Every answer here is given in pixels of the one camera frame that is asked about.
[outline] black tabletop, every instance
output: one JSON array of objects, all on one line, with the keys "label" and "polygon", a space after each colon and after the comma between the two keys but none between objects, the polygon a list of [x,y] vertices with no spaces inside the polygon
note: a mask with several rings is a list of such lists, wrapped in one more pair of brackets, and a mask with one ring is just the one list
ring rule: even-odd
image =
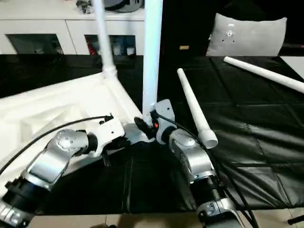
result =
[{"label": "black tabletop", "polygon": [[[303,81],[280,57],[238,57]],[[115,59],[118,77],[142,109],[143,57]],[[100,72],[92,56],[0,56],[0,97]],[[304,206],[304,95],[223,62],[161,62],[158,100],[196,133],[176,69],[182,67],[218,137],[211,150],[253,209]],[[64,177],[41,214],[176,212],[194,204],[168,148],[138,143]],[[223,182],[233,191],[224,173]]]}]

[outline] white cushion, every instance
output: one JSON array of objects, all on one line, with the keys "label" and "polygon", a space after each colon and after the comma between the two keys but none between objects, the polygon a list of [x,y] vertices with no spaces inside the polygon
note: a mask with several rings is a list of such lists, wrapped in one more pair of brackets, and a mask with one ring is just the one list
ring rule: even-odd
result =
[{"label": "white cushion", "polygon": [[207,56],[277,56],[287,18],[240,21],[216,14]]}]

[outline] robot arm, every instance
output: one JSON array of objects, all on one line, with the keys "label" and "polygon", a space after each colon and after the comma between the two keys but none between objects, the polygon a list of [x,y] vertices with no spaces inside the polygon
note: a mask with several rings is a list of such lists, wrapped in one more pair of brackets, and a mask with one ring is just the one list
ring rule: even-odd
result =
[{"label": "robot arm", "polygon": [[0,200],[0,220],[6,227],[24,228],[34,217],[35,210],[45,200],[66,171],[74,156],[100,156],[104,147],[124,136],[117,118],[109,116],[104,123],[87,134],[85,131],[62,130],[47,144],[13,182]]},{"label": "robot arm", "polygon": [[151,112],[152,127],[139,118],[135,118],[135,123],[148,138],[155,137],[160,144],[167,144],[179,160],[203,226],[243,228],[235,205],[226,197],[207,152],[188,132],[178,129],[160,115],[174,121],[169,100],[155,104],[155,110]]}]

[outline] white pole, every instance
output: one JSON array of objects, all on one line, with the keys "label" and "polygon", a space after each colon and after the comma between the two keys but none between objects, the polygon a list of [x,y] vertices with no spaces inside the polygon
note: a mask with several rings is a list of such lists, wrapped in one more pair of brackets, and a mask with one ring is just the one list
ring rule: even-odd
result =
[{"label": "white pole", "polygon": [[203,111],[200,108],[200,105],[186,78],[183,69],[179,68],[177,70],[177,74],[179,75],[180,82],[192,114],[192,118],[194,120],[196,128],[198,129],[199,139],[202,140],[202,142],[208,149],[215,147],[218,144],[218,139],[215,133],[210,129],[209,124],[204,116]]},{"label": "white pole", "polygon": [[294,79],[286,77],[284,75],[275,73],[270,70],[266,70],[261,67],[257,67],[255,65],[252,65],[252,64],[234,59],[234,58],[225,57],[224,62],[232,64],[232,65],[242,68],[244,70],[250,71],[252,73],[255,73],[257,75],[270,79],[274,82],[280,83],[284,86],[287,86],[291,89],[294,89],[294,90],[304,94],[304,83],[303,82],[294,80]]},{"label": "white pole", "polygon": [[95,20],[97,22],[98,41],[103,61],[103,71],[116,70],[113,63],[110,39],[106,29],[105,8],[103,0],[93,0]]},{"label": "white pole", "polygon": [[145,29],[143,55],[142,115],[152,125],[150,112],[157,101],[158,66],[160,59],[162,0],[145,1]]}]

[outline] cable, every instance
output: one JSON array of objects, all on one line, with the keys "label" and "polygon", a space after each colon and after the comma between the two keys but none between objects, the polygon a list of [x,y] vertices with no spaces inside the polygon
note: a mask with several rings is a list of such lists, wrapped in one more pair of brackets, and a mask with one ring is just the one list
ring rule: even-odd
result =
[{"label": "cable", "polygon": [[[177,127],[183,129],[184,131],[186,131],[191,137],[193,137],[199,144],[200,146],[206,151],[207,155],[210,157],[211,160],[215,161],[216,162],[216,159],[215,157],[209,152],[209,150],[207,149],[207,147],[204,145],[204,143],[195,135],[193,134],[191,131],[189,131],[187,128],[185,128],[184,126],[182,126],[181,124],[171,120],[171,119],[168,119],[160,114],[157,114],[157,116],[161,119],[164,119],[174,125],[176,125]],[[227,169],[220,163],[220,162],[216,162],[220,167],[221,169],[223,170],[223,172],[226,174],[226,176],[228,177],[229,181],[231,182],[231,184],[233,185],[233,188],[236,190],[237,194],[239,195],[239,197],[241,198],[242,202],[244,203],[244,206],[245,208],[247,209],[249,215],[242,209],[242,207],[240,206],[240,204],[235,200],[235,198],[232,196],[232,194],[227,190],[225,189],[225,192],[227,193],[227,195],[231,198],[231,200],[235,203],[235,205],[237,207],[239,207],[240,211],[242,212],[242,214],[245,216],[245,218],[248,220],[248,222],[251,224],[251,226],[253,228],[258,228],[258,224],[257,224],[257,220],[256,220],[256,217],[254,216],[252,210],[249,208],[249,205],[247,203],[247,200],[245,199],[244,195],[242,194],[242,192],[240,191],[238,185],[235,183],[235,181],[233,180],[233,178],[228,174],[228,171]]]},{"label": "cable", "polygon": [[29,144],[27,144],[25,147],[23,147],[18,153],[16,153],[1,169],[0,169],[0,175],[8,168],[8,166],[15,161],[24,151],[26,151],[31,145],[33,145],[35,142],[37,142],[39,139],[43,138],[44,136],[59,130],[60,128],[69,126],[69,125],[73,125],[76,123],[80,123],[80,122],[84,122],[84,121],[88,121],[88,120],[95,120],[95,119],[102,119],[105,118],[106,116],[94,116],[94,117],[88,117],[88,118],[84,118],[84,119],[80,119],[80,120],[75,120],[72,122],[68,122],[65,123],[63,125],[60,125],[58,127],[55,127],[43,134],[41,134],[40,136],[38,136],[37,138],[33,139]]}]

